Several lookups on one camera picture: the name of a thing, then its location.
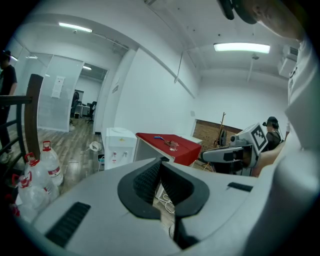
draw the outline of plastic water bottle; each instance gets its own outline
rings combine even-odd
[[[32,185],[32,173],[28,177],[16,174],[12,175],[12,183],[16,185],[15,177],[18,177],[18,193],[22,203],[32,208],[37,213],[43,211],[50,203],[49,194],[37,185]]]
[[[43,150],[40,155],[40,160],[45,165],[53,183],[57,186],[61,185],[64,181],[64,175],[60,169],[58,155],[51,148],[51,142],[49,140],[43,142]]]
[[[59,189],[50,178],[45,165],[36,160],[34,153],[29,153],[24,156],[27,163],[25,164],[24,175],[29,172],[32,175],[32,183],[46,190],[50,197],[50,202],[53,202],[59,196]]]

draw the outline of rectangular ceiling light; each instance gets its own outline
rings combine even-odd
[[[215,43],[213,46],[216,52],[249,51],[268,54],[270,51],[269,45],[246,42]]]
[[[76,25],[71,25],[71,24],[66,24],[66,23],[61,23],[61,22],[59,22],[59,26],[67,27],[67,28],[71,28],[71,29],[75,29],[75,30],[82,30],[82,31],[86,31],[86,32],[92,33],[92,29],[85,28],[85,27],[82,27],[82,26],[76,26]]]
[[[18,61],[18,59],[16,57],[10,56],[10,58],[15,60],[16,62]]]

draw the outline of black t-shirt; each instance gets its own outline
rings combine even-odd
[[[266,139],[268,140],[267,146],[262,150],[262,152],[274,150],[282,141],[281,136],[278,131],[269,131],[266,134]]]
[[[0,74],[0,95],[9,95],[14,83],[17,83],[16,71],[9,65]]]

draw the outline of gray wood plank floor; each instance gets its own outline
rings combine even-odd
[[[43,141],[51,141],[51,146],[59,157],[60,168],[64,178],[59,188],[60,194],[70,190],[82,179],[96,173],[99,168],[98,154],[104,153],[103,150],[100,152],[87,150],[91,142],[96,141],[102,144],[101,136],[93,134],[93,123],[86,123],[85,118],[73,118],[72,121],[75,129],[70,132],[38,129],[40,150],[43,148]],[[17,130],[15,125],[9,129],[9,136],[10,140],[16,138]],[[24,145],[28,152],[26,141],[24,141]],[[19,144],[15,143],[12,149],[14,153],[10,158],[11,160],[19,154]],[[15,167],[24,170],[23,160],[20,159]]]

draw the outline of office chair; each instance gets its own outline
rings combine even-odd
[[[93,117],[94,117],[94,106],[97,105],[97,102],[96,101],[93,101],[92,104],[90,105],[90,110],[89,110],[89,113],[88,113],[88,116],[90,117],[90,119],[87,119],[86,120],[86,123],[89,124],[90,122],[94,122],[93,120]]]

